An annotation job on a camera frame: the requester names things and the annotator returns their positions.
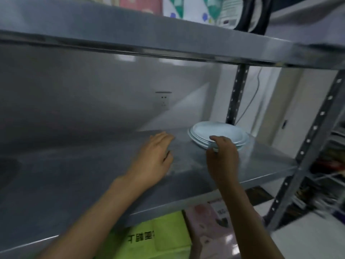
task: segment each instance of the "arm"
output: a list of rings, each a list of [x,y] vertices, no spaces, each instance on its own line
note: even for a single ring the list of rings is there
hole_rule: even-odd
[[[171,153],[167,154],[173,139],[165,132],[151,136],[127,173],[116,178],[106,193],[38,258],[93,258],[126,209],[164,177],[173,161]]]
[[[219,148],[207,150],[207,166],[229,210],[243,259],[284,259],[237,179],[238,152],[226,137],[211,136]]]

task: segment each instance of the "plastic packaging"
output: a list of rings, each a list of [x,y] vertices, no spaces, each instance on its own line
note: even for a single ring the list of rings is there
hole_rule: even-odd
[[[163,15],[171,18],[183,18],[184,0],[163,0]]]
[[[247,32],[254,9],[254,0],[223,0],[217,25]]]
[[[184,0],[183,19],[215,25],[222,10],[222,0]]]

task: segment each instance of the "forearm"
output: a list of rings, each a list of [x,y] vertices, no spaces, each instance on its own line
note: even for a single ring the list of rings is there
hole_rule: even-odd
[[[284,258],[236,180],[224,180],[219,190],[229,210],[241,258]]]
[[[107,192],[38,258],[93,258],[119,217],[143,191],[127,177],[115,179]]]

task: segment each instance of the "red item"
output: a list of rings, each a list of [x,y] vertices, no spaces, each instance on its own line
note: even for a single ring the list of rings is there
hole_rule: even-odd
[[[156,15],[162,15],[162,0],[119,0],[119,6]]]

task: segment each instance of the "hand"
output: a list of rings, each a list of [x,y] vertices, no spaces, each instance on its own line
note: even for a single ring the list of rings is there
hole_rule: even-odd
[[[139,187],[143,187],[143,191],[158,183],[173,162],[171,152],[167,152],[173,139],[174,136],[166,132],[151,135],[150,140],[143,145],[125,176],[134,180]]]
[[[210,139],[218,145],[218,153],[212,148],[206,151],[207,167],[213,180],[217,184],[224,181],[237,183],[238,151],[236,146],[224,136],[210,136]]]

